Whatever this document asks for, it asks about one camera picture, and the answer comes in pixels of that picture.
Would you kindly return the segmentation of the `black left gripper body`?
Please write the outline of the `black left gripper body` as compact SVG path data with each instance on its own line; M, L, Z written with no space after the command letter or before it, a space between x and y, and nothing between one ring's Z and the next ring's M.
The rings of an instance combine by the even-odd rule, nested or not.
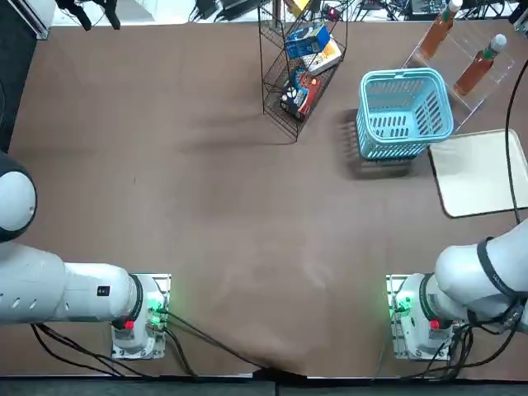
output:
M75 0L56 0L57 6L61 9L70 9L74 6L80 6L84 1L75 1ZM116 9L117 1L116 0L87 0L87 2L93 2L105 11Z

